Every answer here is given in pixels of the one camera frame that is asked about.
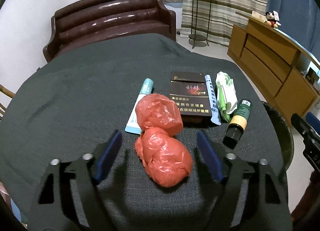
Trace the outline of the green yellow spray bottle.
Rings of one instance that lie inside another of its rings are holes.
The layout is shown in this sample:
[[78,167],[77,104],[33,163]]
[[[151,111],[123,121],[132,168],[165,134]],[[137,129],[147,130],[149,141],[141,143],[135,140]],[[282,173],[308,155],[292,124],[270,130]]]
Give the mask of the green yellow spray bottle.
[[242,99],[228,125],[223,144],[234,149],[240,141],[249,119],[253,105],[248,99]]

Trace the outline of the green white bag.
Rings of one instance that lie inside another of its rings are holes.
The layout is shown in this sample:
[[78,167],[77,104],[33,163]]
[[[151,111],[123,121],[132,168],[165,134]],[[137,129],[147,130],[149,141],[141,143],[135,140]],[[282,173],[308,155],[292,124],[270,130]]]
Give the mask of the green white bag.
[[238,106],[234,81],[227,73],[220,71],[216,75],[215,83],[220,114],[226,122],[229,122],[231,114],[236,111]]

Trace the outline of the red plastic bag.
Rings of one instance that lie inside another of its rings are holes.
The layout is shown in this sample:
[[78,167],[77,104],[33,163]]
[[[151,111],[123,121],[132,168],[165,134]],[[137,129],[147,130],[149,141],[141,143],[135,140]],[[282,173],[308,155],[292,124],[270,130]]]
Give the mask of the red plastic bag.
[[161,128],[149,128],[142,133],[135,142],[135,151],[148,176],[163,188],[178,185],[192,172],[188,149]]
[[161,94],[149,94],[145,97],[138,114],[138,122],[143,131],[157,127],[165,130],[169,136],[175,136],[183,130],[178,106]]

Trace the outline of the teal white tube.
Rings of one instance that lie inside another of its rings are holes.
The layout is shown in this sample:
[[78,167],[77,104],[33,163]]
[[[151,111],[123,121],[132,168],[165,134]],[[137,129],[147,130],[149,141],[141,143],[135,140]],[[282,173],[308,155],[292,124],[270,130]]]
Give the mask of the teal white tube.
[[146,78],[143,82],[143,85],[140,89],[139,95],[136,99],[131,115],[125,126],[125,131],[127,133],[133,133],[136,135],[140,135],[142,133],[142,129],[140,128],[138,122],[138,114],[140,113],[141,107],[143,106],[145,97],[152,93],[152,89],[153,80],[151,80],[150,78]]

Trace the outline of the wooden sideboard cabinet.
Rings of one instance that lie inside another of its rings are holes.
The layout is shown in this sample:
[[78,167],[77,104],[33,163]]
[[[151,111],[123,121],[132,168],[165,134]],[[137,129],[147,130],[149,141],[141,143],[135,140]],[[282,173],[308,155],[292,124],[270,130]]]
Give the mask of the wooden sideboard cabinet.
[[319,101],[319,90],[303,75],[319,61],[293,38],[251,16],[234,23],[229,57],[255,84],[265,100],[290,120],[305,116]]

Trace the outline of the blue white toothpaste tube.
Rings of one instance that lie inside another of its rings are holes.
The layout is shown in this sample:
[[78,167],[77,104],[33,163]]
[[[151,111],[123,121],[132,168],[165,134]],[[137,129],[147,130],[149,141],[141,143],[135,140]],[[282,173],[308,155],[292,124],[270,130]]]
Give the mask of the blue white toothpaste tube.
[[221,125],[220,112],[216,105],[216,96],[214,91],[214,86],[212,84],[212,80],[210,75],[205,75],[204,79],[206,81],[206,87],[208,91],[208,98],[210,104],[210,111],[212,113],[211,122],[215,125]]

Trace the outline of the Mickey Mouse plush toy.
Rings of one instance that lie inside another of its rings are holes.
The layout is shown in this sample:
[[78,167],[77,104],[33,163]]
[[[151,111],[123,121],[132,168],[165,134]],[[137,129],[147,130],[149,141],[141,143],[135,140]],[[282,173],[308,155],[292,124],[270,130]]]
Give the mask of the Mickey Mouse plush toy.
[[268,24],[272,28],[279,28],[281,26],[279,22],[279,14],[277,11],[272,11],[272,12],[266,12],[266,21],[265,23]]

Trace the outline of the blue curtain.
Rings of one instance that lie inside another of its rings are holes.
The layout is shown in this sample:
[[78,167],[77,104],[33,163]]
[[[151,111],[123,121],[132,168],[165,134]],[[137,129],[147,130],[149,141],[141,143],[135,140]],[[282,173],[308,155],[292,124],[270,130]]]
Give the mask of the blue curtain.
[[277,11],[280,30],[319,58],[319,7],[315,0],[268,0],[266,11]]

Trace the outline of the small cardboard box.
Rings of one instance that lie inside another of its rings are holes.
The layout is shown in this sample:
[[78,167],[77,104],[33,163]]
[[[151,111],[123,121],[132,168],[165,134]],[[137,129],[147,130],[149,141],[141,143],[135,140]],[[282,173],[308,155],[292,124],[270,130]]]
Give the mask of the small cardboard box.
[[262,23],[265,23],[265,22],[267,21],[267,18],[266,18],[265,15],[262,15],[262,14],[260,14],[260,13],[258,13],[258,12],[255,12],[255,11],[252,11],[251,16],[252,16],[254,19],[259,20],[259,21],[262,22]]

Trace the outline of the dark cigarette carton box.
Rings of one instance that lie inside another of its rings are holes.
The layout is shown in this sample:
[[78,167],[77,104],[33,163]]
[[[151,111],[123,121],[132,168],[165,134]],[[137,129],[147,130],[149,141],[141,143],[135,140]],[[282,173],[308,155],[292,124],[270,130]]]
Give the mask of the dark cigarette carton box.
[[212,116],[203,74],[173,71],[170,79],[169,96],[176,103],[181,116]]

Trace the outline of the bamboo chair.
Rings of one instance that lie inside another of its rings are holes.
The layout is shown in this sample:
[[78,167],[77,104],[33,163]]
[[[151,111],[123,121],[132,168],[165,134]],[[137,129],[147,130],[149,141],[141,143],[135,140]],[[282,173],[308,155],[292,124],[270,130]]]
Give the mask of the bamboo chair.
[[1,91],[1,119],[3,119],[3,116],[5,112],[7,111],[8,105],[12,101],[12,99],[15,96],[15,93],[13,93],[11,90],[7,89],[3,85],[0,85],[0,91]]

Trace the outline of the dark green table cloth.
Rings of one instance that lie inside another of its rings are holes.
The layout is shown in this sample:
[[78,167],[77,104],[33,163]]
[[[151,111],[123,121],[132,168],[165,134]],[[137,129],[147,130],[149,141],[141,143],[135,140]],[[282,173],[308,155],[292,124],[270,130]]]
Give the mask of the dark green table cloth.
[[[36,187],[54,158],[73,161],[124,130],[146,78],[169,95],[171,73],[197,72],[233,80],[237,98],[253,103],[248,126],[235,147],[240,158],[268,160],[283,169],[279,141],[258,95],[232,62],[190,52],[159,34],[111,39],[66,52],[29,77],[1,121],[1,180],[28,216]],[[193,157],[191,175],[172,189],[160,188],[137,156],[136,135],[123,133],[111,172],[99,185],[119,230],[203,230],[218,187],[196,144],[197,129],[178,139]]]

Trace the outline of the black metal plant stand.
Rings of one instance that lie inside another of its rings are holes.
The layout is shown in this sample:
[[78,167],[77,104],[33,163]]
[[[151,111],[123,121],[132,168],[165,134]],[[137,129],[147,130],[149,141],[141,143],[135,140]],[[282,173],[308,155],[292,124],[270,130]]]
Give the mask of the black metal plant stand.
[[189,41],[192,48],[197,43],[209,45],[209,31],[211,19],[212,0],[192,0],[191,6],[191,25]]

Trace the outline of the beige striped curtain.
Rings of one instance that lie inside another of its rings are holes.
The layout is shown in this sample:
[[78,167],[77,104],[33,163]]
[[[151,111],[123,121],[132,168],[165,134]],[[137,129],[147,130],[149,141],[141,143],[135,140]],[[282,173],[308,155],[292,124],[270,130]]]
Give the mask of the beige striped curtain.
[[[191,6],[192,0],[183,0],[182,37],[188,37],[190,34]],[[247,24],[247,19],[236,13],[264,13],[266,6],[267,0],[212,0],[209,41],[229,46],[233,25]]]

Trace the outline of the dark brown leather sofa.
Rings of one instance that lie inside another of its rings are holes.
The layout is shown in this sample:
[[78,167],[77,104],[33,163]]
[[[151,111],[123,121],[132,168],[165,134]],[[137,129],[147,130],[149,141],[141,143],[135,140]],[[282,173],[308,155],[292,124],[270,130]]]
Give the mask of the dark brown leather sofa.
[[57,10],[43,48],[47,62],[82,46],[113,38],[158,33],[176,39],[176,13],[163,0],[80,0]]

